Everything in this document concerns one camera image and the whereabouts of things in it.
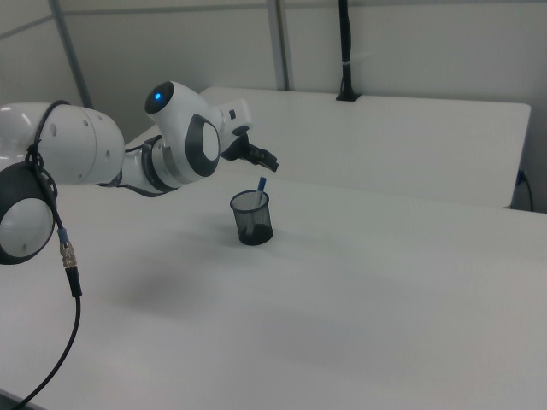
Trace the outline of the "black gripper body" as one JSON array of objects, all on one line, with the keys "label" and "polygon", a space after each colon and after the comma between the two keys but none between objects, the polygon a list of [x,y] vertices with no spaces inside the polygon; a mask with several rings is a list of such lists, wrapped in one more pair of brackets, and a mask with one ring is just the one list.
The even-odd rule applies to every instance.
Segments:
[{"label": "black gripper body", "polygon": [[221,136],[221,158],[227,161],[238,159],[258,163],[261,159],[259,149],[249,142],[248,126],[240,126]]}]

